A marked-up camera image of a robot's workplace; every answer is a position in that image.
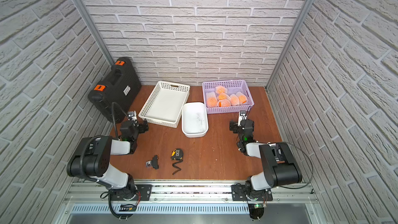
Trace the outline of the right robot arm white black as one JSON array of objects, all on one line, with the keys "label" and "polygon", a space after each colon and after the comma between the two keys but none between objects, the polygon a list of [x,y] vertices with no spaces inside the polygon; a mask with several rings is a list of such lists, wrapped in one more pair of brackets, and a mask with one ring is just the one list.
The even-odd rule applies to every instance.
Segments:
[{"label": "right robot arm white black", "polygon": [[262,163],[263,171],[246,180],[245,196],[250,201],[266,201],[269,189],[300,183],[302,173],[288,144],[260,143],[254,139],[254,127],[249,119],[229,123],[230,131],[237,134],[238,150],[246,156],[259,158]]}]

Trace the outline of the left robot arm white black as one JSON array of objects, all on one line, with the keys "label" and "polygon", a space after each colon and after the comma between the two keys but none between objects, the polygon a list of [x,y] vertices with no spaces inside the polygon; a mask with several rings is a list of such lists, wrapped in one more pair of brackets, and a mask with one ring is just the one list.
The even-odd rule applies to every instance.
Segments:
[{"label": "left robot arm white black", "polygon": [[104,186],[107,189],[105,196],[110,201],[148,201],[152,187],[136,185],[132,175],[110,163],[112,155],[133,154],[138,135],[148,130],[147,121],[129,120],[121,124],[119,140],[104,135],[81,139],[67,164],[67,175]]}]

